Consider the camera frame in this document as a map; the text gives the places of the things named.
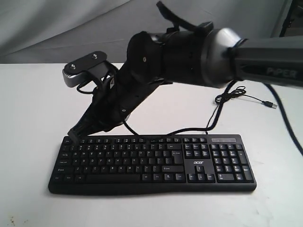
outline robotic arm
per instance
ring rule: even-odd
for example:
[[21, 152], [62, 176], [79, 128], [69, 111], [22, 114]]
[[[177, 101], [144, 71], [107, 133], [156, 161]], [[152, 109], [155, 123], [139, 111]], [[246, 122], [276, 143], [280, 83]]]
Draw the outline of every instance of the robotic arm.
[[64, 67], [64, 81], [80, 88], [93, 81], [92, 103], [68, 135], [110, 131], [160, 85], [172, 82], [222, 88], [235, 80], [253, 80], [303, 87], [303, 41], [299, 37], [241, 39], [212, 22], [192, 25], [173, 14], [161, 1], [157, 7], [173, 27], [166, 33], [135, 34], [120, 70], [93, 52]]

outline table surface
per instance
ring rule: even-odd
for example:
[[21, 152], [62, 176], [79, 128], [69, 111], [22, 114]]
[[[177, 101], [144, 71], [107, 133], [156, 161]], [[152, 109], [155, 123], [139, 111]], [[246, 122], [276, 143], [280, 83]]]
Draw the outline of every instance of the table surface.
[[[47, 184], [67, 131], [91, 102], [65, 86], [62, 64], [0, 65], [0, 226], [269, 227], [303, 225], [303, 157], [278, 109], [241, 97], [224, 105], [213, 134], [240, 134], [257, 180], [253, 193], [168, 193], [100, 197], [53, 195]], [[267, 88], [241, 82], [247, 94], [274, 101]], [[299, 89], [275, 87], [303, 144]], [[158, 88], [128, 123], [141, 134], [204, 127], [222, 89]], [[130, 134], [120, 126], [108, 133]]]

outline space bar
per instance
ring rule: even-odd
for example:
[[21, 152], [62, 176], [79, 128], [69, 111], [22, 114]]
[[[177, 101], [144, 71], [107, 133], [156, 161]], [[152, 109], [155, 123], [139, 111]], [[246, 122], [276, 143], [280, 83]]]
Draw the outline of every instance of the space bar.
[[87, 183], [134, 183], [140, 181], [140, 174], [88, 175]]

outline black keyboard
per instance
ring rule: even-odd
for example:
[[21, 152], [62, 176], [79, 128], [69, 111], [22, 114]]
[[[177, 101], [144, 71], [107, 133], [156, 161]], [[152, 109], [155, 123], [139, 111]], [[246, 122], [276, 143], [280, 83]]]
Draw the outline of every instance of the black keyboard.
[[64, 137], [48, 184], [56, 194], [253, 191], [240, 135]]

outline gray curtain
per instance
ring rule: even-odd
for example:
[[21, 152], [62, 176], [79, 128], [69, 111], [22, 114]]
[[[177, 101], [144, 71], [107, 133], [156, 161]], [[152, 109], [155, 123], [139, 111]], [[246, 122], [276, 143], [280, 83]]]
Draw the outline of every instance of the gray curtain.
[[[171, 25], [156, 2], [5, 0], [0, 7], [0, 63], [66, 63], [95, 50], [106, 52], [111, 62], [124, 62], [134, 34], [164, 32]], [[162, 2], [193, 24], [212, 20], [216, 28], [263, 38], [271, 36], [285, 0]]]

